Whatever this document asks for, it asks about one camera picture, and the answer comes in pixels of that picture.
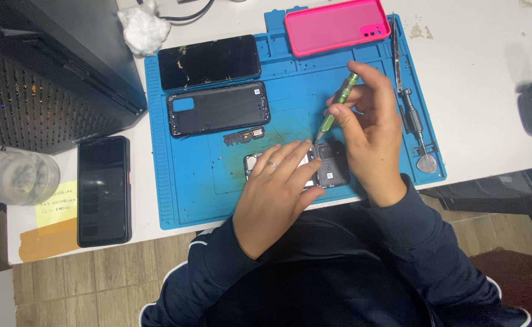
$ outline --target blue silicone repair mat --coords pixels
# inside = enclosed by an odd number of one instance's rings
[[[295,7],[288,11],[301,9],[306,8]],[[288,11],[265,13],[268,32],[255,35],[262,65],[259,80],[266,85],[272,117],[271,122],[264,126],[265,137],[259,140],[226,146],[224,135],[243,129],[180,140],[172,138],[167,117],[168,93],[161,89],[157,56],[145,59],[162,229],[197,225],[232,215],[246,182],[242,162],[244,156],[263,152],[277,143],[284,145],[294,140],[313,139],[323,119],[325,101],[349,75],[346,68],[348,61],[370,64],[389,76],[395,85],[390,38],[296,58],[291,54],[284,29],[284,16]],[[403,31],[399,17],[396,18],[397,30]],[[425,143],[436,144],[404,34],[400,33],[399,42],[403,87],[413,90],[411,98],[423,119]],[[331,129],[323,141],[331,139],[344,142],[338,127]],[[438,163],[437,173],[425,174],[415,167],[419,160],[417,147],[418,143],[412,134],[403,135],[400,171],[411,176],[415,185],[445,179],[439,152],[434,153]],[[429,152],[433,149],[432,145],[428,147]],[[356,197],[358,185],[357,179],[351,176],[349,186],[327,189],[327,195],[315,203]]]

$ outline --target pink phone case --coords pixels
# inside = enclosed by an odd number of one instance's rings
[[[379,0],[352,0],[286,14],[292,53],[302,57],[391,35]]]

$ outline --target yellow sticky note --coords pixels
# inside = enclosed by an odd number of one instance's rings
[[[77,217],[77,181],[58,185],[52,197],[36,205],[38,228]]]

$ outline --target orange tape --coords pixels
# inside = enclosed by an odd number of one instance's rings
[[[77,219],[68,219],[20,234],[20,259],[29,263],[80,249],[77,244]]]

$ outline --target antec logo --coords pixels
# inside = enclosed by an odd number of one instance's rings
[[[85,137],[81,137],[81,138],[78,138],[78,139],[76,139],[76,140],[73,140],[73,143],[78,143],[78,142],[80,142],[80,141],[84,141],[84,140],[86,140],[87,138],[91,138],[91,137],[93,137],[93,136],[97,136],[97,135],[99,135],[99,133],[94,133],[94,134],[91,134],[91,135],[87,135],[87,136],[85,136]]]

